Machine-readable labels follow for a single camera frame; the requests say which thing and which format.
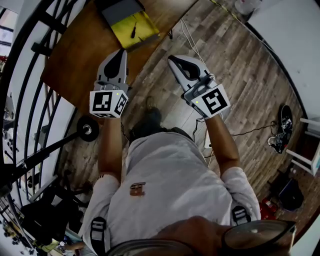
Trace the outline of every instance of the wheel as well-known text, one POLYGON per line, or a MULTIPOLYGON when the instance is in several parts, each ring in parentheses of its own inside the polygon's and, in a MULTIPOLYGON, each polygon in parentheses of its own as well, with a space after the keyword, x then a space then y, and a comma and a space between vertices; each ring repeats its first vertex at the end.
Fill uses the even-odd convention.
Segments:
POLYGON ((98 123, 89 116, 82 116, 76 124, 76 131, 85 142, 94 141, 99 135, 98 123))

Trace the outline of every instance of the white chair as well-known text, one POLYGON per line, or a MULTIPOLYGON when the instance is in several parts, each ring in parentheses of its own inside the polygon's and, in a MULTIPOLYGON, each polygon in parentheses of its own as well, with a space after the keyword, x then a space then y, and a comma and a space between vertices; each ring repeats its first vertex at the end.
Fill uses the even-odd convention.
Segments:
MULTIPOLYGON (((309 119, 305 119, 305 118, 300 118, 300 122, 303 122, 303 123, 307 123, 307 124, 310 124, 310 125, 314 125, 314 126, 319 126, 320 127, 320 121, 313 121, 313 120, 309 120, 309 119)), ((320 136, 317 135, 317 134, 314 134, 310 131, 305 131, 304 132, 305 134, 307 135, 310 135, 310 136, 313 136, 313 137, 316 137, 318 139, 320 139, 320 136)), ((304 166, 303 164, 297 162, 296 160, 291 160, 292 163, 294 163, 295 165, 299 166, 300 168, 304 169, 305 171, 307 171, 308 173, 312 174, 313 176, 316 175, 319 167, 320 167, 320 143, 318 145, 318 148, 316 149, 316 152, 314 154, 314 157, 312 160, 309 160, 289 149, 286 149, 286 151, 288 154, 298 158, 299 160, 305 162, 306 164, 308 164, 310 166, 310 168, 304 166)))

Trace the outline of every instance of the wooden table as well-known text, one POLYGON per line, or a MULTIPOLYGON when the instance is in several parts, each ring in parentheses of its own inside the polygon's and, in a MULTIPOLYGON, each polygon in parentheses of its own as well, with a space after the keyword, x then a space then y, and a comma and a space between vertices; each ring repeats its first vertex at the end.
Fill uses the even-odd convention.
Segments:
MULTIPOLYGON (((179 19, 197 0, 140 0, 160 31, 160 37, 128 53, 132 84, 149 57, 179 19)), ((77 15, 59 40, 46 64, 42 80, 83 114, 89 113, 89 92, 94 88, 98 67, 121 45, 91 1, 77 15)))

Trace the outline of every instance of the red object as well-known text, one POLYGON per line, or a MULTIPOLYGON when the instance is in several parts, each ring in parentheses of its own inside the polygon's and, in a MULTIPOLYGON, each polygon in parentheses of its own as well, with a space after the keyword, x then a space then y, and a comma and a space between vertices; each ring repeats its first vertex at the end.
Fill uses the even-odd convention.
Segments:
POLYGON ((8 59, 7 56, 0 56, 0 61, 2 61, 2 62, 6 62, 7 59, 8 59))
POLYGON ((262 200, 262 203, 265 204, 269 208, 270 212, 276 213, 277 207, 271 201, 269 201, 268 199, 264 198, 262 200))
POLYGON ((268 199, 264 198, 262 202, 259 203, 261 220, 275 220, 275 213, 277 207, 270 202, 268 199))

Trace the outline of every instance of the eyeglasses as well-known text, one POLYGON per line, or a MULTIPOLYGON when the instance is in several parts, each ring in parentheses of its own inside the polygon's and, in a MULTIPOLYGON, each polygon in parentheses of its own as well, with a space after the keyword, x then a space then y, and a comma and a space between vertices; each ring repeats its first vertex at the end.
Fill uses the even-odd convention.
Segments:
MULTIPOLYGON (((257 220, 228 229, 222 235, 223 255, 258 255, 271 252, 277 242, 286 240, 288 251, 293 246, 296 233, 295 222, 284 220, 257 220)), ((118 244, 106 256, 195 256, 200 255, 190 245, 166 239, 139 239, 118 244)))
POLYGON ((293 221, 257 220, 247 222, 234 226, 222 235, 222 249, 228 255, 234 255, 240 251, 245 251, 247 255, 254 255, 268 252, 275 247, 288 248, 290 251, 295 234, 296 223, 293 221))

